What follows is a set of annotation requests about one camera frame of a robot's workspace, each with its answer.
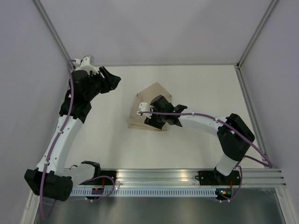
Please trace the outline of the aluminium frame post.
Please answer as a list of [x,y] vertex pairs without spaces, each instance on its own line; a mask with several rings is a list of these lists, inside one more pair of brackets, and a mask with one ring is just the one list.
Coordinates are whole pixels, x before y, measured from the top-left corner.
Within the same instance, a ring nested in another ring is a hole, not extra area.
[[279,4],[280,0],[271,0],[268,7],[266,8],[258,26],[256,27],[253,35],[251,36],[245,50],[243,51],[239,61],[235,65],[235,69],[240,69],[243,63],[245,62],[246,58],[248,57],[251,49],[253,48],[254,44],[256,43],[257,39],[259,38],[260,34],[262,33],[264,27],[266,26],[268,20],[270,19],[273,11]]
[[70,60],[71,57],[65,47],[65,45],[63,44],[55,26],[53,25],[44,5],[42,4],[41,0],[32,0],[31,1],[34,5],[34,7],[36,8],[36,11],[39,13],[42,21],[44,22],[47,30],[49,31],[50,35],[52,36],[54,42],[56,43],[57,48],[59,49],[63,59],[66,61],[68,67],[70,68]]

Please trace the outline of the aluminium left frame post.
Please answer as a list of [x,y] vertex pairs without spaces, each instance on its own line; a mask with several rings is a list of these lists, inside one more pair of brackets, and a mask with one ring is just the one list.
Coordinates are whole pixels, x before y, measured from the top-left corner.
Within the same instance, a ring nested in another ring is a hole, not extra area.
[[39,13],[42,21],[44,22],[47,30],[49,31],[50,35],[52,36],[54,42],[56,43],[57,48],[59,49],[63,59],[66,61],[68,67],[70,68],[70,60],[71,57],[65,47],[65,45],[63,44],[55,26],[53,25],[44,5],[42,4],[41,0],[32,0],[31,1],[34,5],[34,7],[36,8],[36,11]]

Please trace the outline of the beige cloth napkin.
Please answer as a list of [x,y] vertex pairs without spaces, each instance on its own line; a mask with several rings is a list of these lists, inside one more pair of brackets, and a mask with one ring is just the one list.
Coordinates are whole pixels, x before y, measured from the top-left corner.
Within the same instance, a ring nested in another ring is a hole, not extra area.
[[141,102],[150,103],[155,97],[159,95],[164,96],[170,103],[172,102],[172,95],[158,82],[137,93],[135,102],[130,112],[130,116],[128,118],[128,128],[156,132],[168,130],[168,125],[164,125],[162,130],[159,130],[157,128],[144,124],[146,116],[137,115],[137,109]]

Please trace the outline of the aluminium rear frame bar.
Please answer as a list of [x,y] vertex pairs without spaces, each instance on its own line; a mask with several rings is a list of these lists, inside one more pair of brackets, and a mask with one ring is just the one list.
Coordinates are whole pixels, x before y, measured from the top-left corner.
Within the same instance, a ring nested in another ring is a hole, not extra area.
[[214,66],[214,65],[237,65],[237,62],[193,62],[193,63],[121,63],[121,64],[96,64],[104,67],[122,67],[122,66]]

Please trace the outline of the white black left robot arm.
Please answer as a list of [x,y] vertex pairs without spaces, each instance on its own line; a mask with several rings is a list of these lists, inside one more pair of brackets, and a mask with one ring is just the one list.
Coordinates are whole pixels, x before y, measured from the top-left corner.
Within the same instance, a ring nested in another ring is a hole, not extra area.
[[91,101],[98,95],[117,88],[121,78],[111,74],[105,67],[95,72],[83,69],[70,74],[69,90],[59,111],[56,131],[35,169],[28,169],[25,181],[33,193],[40,197],[66,201],[74,187],[90,182],[101,182],[100,164],[83,161],[76,168],[64,169],[73,142],[82,128],[92,106]]

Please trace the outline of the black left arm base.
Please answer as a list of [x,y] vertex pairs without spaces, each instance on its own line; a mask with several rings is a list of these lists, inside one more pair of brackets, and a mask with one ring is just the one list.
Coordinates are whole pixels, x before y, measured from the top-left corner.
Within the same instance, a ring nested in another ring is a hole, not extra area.
[[[113,181],[116,181],[116,175],[117,175],[116,170],[103,170],[100,172],[100,176],[108,176]],[[101,178],[97,178],[96,180],[93,180],[93,181],[83,182],[79,185],[87,185],[87,186],[88,185],[96,185],[96,186],[100,186],[101,188],[103,188],[105,186],[112,186],[113,182],[107,177],[101,177]]]

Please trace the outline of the aluminium front mounting rail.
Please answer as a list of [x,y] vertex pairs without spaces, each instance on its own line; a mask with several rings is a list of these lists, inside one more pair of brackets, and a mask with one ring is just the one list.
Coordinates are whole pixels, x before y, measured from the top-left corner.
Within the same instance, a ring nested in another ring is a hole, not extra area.
[[[199,169],[117,169],[116,185],[129,187],[196,187]],[[244,188],[285,188],[280,169],[243,168]]]

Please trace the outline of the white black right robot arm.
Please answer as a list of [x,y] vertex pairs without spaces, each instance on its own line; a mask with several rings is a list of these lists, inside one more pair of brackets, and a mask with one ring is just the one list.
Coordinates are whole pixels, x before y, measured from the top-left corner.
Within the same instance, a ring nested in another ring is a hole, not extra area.
[[225,184],[234,168],[243,160],[255,136],[237,114],[213,117],[196,113],[185,105],[173,106],[164,96],[155,97],[150,103],[141,102],[137,115],[145,115],[144,123],[162,129],[165,124],[193,128],[218,138],[223,155],[213,170],[217,184]]

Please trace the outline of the aluminium right frame post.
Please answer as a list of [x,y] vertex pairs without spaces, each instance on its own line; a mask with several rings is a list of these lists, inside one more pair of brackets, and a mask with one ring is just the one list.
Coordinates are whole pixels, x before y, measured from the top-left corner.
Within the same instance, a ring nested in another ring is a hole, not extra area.
[[245,62],[246,58],[248,57],[251,49],[253,48],[254,44],[256,43],[257,39],[259,38],[260,34],[262,33],[264,27],[266,26],[268,20],[270,19],[273,11],[279,4],[280,0],[271,0],[268,7],[266,8],[258,26],[256,27],[253,35],[251,36],[245,50],[243,51],[239,61],[235,65],[235,69],[240,69],[243,63]]

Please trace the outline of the aluminium table edge rail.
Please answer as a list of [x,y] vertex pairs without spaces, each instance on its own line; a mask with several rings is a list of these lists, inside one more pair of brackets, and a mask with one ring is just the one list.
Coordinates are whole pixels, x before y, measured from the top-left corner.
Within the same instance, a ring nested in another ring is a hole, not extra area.
[[263,161],[266,161],[268,163],[268,165],[271,165],[272,167],[274,167],[273,162],[270,160],[270,158],[267,154],[265,143],[264,143],[262,133],[261,133],[261,128],[259,126],[257,116],[256,116],[256,113],[255,113],[255,110],[253,107],[253,103],[252,103],[252,100],[249,95],[249,90],[246,86],[245,79],[241,72],[241,68],[238,65],[235,65],[234,68],[235,68],[235,72],[236,72],[236,75],[237,75],[237,78],[239,81],[239,85],[240,85],[240,88],[242,91],[242,95],[243,95],[243,98],[245,101],[245,105],[246,105],[247,111],[249,113],[249,118],[250,118],[250,121],[251,121],[251,124],[253,127],[253,131],[254,131],[254,134],[256,137],[257,144],[258,144],[260,150],[263,152],[263,154],[262,154]]

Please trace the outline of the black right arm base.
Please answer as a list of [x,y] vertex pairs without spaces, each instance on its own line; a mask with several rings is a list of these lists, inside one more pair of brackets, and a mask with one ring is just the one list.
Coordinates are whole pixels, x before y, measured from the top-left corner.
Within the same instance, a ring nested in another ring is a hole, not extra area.
[[200,186],[238,186],[241,183],[239,171],[233,170],[228,176],[224,176],[216,170],[200,170],[194,177]]

